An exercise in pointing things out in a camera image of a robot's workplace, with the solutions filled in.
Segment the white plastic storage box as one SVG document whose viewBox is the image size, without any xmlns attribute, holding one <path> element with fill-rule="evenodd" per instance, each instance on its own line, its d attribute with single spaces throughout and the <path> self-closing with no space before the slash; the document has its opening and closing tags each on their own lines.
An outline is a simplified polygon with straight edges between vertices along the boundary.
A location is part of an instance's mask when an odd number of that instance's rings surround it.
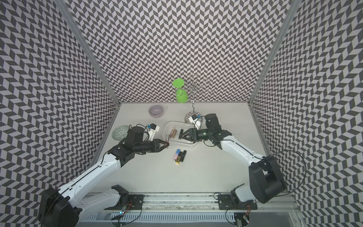
<svg viewBox="0 0 363 227">
<path fill-rule="evenodd" d="M 192 127 L 191 124 L 185 124 L 181 122 L 169 122 L 166 124 L 162 133 L 163 139 L 168 139 L 170 144 L 183 145 L 183 146 L 195 146 L 192 141 L 188 141 L 182 138 L 182 134 Z"/>
</svg>

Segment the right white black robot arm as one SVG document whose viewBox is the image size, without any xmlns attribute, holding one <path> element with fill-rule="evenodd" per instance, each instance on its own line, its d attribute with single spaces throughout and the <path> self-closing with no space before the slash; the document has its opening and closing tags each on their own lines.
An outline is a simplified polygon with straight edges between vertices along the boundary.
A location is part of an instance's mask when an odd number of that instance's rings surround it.
<svg viewBox="0 0 363 227">
<path fill-rule="evenodd" d="M 214 146 L 248 165 L 249 183 L 243 183 L 231 191 L 233 206 L 244 208 L 254 200 L 265 204 L 287 189 L 275 157 L 263 156 L 240 143 L 231 132 L 222 129 L 216 114 L 210 113 L 204 118 L 205 129 L 187 129 L 180 133 L 180 138 L 192 143 L 210 141 Z"/>
</svg>

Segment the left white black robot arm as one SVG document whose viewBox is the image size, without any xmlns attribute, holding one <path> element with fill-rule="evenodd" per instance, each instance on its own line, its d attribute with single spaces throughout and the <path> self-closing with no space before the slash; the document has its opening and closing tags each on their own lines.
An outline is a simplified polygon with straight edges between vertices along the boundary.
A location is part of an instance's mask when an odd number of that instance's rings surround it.
<svg viewBox="0 0 363 227">
<path fill-rule="evenodd" d="M 42 227 L 74 227 L 84 218 L 119 201 L 126 203 L 128 191 L 114 185 L 108 191 L 86 198 L 85 196 L 108 177 L 132 160 L 136 154 L 158 153 L 169 146 L 160 139 L 143 140 L 145 130 L 134 126 L 126 138 L 106 152 L 100 161 L 79 177 L 59 189 L 50 187 L 41 193 L 38 220 Z"/>
</svg>

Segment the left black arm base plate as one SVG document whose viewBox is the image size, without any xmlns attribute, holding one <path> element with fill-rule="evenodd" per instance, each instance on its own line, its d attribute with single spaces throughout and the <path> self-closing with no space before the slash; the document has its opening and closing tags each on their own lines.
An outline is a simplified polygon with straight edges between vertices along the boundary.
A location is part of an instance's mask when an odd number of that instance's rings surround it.
<svg viewBox="0 0 363 227">
<path fill-rule="evenodd" d="M 127 196 L 121 196 L 115 206 L 111 207 L 111 210 L 121 210 L 123 207 L 129 210 L 141 210 L 144 203 L 145 196 L 143 194 L 131 194 Z"/>
</svg>

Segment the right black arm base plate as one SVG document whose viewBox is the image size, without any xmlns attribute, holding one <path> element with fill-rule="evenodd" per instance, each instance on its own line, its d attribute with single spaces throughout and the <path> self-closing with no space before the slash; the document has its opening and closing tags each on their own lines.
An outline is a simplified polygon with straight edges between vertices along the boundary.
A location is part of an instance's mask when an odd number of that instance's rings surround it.
<svg viewBox="0 0 363 227">
<path fill-rule="evenodd" d="M 257 210 L 257 202 L 254 200 L 241 202 L 237 197 L 233 197 L 230 194 L 217 194 L 216 195 L 217 203 L 219 209 L 222 211 L 226 210 Z"/>
</svg>

